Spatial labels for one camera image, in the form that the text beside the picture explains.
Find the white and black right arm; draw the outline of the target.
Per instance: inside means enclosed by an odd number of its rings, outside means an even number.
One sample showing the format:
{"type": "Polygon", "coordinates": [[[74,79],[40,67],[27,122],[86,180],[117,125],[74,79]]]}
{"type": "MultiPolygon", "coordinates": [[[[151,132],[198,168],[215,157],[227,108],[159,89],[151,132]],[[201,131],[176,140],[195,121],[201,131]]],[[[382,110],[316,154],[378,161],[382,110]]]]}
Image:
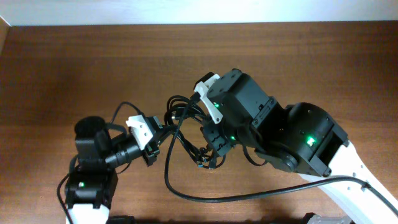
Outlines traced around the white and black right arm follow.
{"type": "Polygon", "coordinates": [[[397,222],[397,200],[325,110],[306,102],[281,106],[238,69],[208,73],[194,90],[210,115],[201,131],[215,156],[251,147],[265,164],[321,188],[355,223],[397,222]]]}

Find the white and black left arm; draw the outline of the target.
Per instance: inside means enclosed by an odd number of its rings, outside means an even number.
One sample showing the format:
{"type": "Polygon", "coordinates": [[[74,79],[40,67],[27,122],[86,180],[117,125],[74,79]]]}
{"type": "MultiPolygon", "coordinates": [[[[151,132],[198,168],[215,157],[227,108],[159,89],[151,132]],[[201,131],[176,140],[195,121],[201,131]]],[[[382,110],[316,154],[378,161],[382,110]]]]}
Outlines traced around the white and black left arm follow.
{"type": "Polygon", "coordinates": [[[107,122],[99,116],[81,119],[75,125],[76,156],[62,180],[65,198],[60,201],[66,223],[135,223],[131,215],[112,216],[117,168],[142,158],[151,166],[159,146],[172,131],[155,116],[128,117],[126,125],[107,122]]]}

